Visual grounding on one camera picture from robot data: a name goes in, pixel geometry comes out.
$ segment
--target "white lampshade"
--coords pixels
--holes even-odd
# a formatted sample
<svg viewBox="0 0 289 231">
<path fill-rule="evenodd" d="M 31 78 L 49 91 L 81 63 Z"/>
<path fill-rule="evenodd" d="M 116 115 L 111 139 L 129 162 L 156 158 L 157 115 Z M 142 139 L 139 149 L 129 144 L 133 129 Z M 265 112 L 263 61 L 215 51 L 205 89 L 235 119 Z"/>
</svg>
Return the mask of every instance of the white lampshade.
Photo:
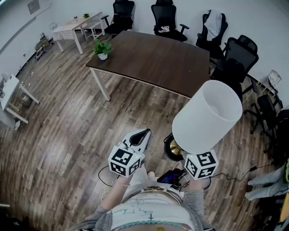
<svg viewBox="0 0 289 231">
<path fill-rule="evenodd" d="M 202 154 L 216 145 L 242 116 L 242 103 L 228 85 L 209 80 L 176 115 L 172 134 L 191 154 Z"/>
</svg>

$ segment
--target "dark wooden tabletop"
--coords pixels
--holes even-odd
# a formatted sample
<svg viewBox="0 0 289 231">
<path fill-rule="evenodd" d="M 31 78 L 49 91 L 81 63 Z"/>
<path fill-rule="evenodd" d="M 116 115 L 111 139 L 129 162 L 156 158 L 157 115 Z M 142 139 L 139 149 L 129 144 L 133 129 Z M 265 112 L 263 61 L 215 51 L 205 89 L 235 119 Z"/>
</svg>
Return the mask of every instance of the dark wooden tabletop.
<svg viewBox="0 0 289 231">
<path fill-rule="evenodd" d="M 86 64 L 192 97 L 209 80 L 210 54 L 196 46 L 151 34 L 123 31 L 106 60 Z"/>
</svg>

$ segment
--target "white flower pot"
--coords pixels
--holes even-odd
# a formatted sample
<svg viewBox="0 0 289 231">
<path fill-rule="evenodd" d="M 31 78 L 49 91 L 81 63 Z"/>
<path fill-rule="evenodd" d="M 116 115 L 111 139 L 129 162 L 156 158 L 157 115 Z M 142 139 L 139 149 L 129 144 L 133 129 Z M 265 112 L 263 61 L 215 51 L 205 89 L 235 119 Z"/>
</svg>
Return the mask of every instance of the white flower pot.
<svg viewBox="0 0 289 231">
<path fill-rule="evenodd" d="M 105 54 L 98 54 L 98 56 L 99 56 L 99 58 L 101 59 L 101 60 L 106 60 L 107 59 L 107 54 L 105 55 Z"/>
</svg>

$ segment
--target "gray jacket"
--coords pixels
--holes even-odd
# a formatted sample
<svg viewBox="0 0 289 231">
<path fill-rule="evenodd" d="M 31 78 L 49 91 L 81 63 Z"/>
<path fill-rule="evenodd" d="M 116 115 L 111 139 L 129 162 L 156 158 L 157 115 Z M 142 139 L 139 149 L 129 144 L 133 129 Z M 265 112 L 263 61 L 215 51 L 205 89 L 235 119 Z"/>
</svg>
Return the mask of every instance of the gray jacket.
<svg viewBox="0 0 289 231">
<path fill-rule="evenodd" d="M 190 214 L 194 224 L 195 231 L 203 231 L 204 229 L 213 228 L 204 220 L 204 191 L 196 192 L 188 191 L 183 198 L 182 207 Z M 112 213 L 98 206 L 94 214 L 85 219 L 84 222 L 73 226 L 70 231 L 78 231 L 81 229 L 94 229 L 95 231 L 111 231 Z"/>
</svg>

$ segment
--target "white desk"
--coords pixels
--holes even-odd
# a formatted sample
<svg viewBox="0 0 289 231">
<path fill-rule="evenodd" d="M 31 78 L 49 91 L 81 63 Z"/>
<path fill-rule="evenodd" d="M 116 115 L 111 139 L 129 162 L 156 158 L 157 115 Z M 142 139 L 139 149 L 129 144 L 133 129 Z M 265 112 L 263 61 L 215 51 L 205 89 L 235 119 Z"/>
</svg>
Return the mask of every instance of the white desk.
<svg viewBox="0 0 289 231">
<path fill-rule="evenodd" d="M 104 33 L 103 21 L 101 20 L 102 12 L 94 14 L 94 15 L 88 17 L 88 18 L 77 18 L 75 20 L 69 21 L 68 24 L 65 25 L 65 26 L 57 27 L 52 32 L 52 37 L 53 37 L 53 40 L 57 42 L 61 52 L 63 52 L 64 49 L 63 49 L 62 45 L 59 43 L 59 40 L 62 40 L 62 39 L 74 39 L 80 54 L 83 54 L 83 51 L 81 49 L 80 43 L 78 41 L 78 38 L 76 36 L 75 30 L 77 28 L 80 28 L 82 34 L 84 34 L 85 39 L 87 40 L 86 34 L 85 34 L 84 30 L 83 30 L 83 25 L 84 24 L 88 24 L 89 21 L 91 21 L 92 19 L 94 19 L 96 17 L 99 18 L 100 26 L 101 26 L 101 29 L 102 29 L 102 31 Z"/>
<path fill-rule="evenodd" d="M 6 82 L 6 84 L 3 87 L 3 92 L 5 93 L 5 95 L 3 98 L 0 98 L 0 103 L 1 103 L 2 109 L 8 111 L 12 115 L 14 115 L 16 118 L 18 118 L 18 119 L 22 120 L 24 123 L 28 124 L 29 123 L 28 120 L 24 119 L 23 117 L 18 115 L 16 112 L 14 112 L 13 110 L 11 110 L 10 108 L 7 107 L 8 105 L 10 105 L 14 109 L 17 109 L 13 104 L 10 103 L 10 99 L 11 99 L 14 91 L 16 90 L 16 88 L 19 86 L 22 89 L 22 91 L 24 91 L 37 104 L 39 103 L 39 101 L 25 87 L 23 87 L 22 84 L 20 84 L 20 81 L 14 75 L 11 75 L 9 79 L 5 79 L 5 82 Z"/>
</svg>

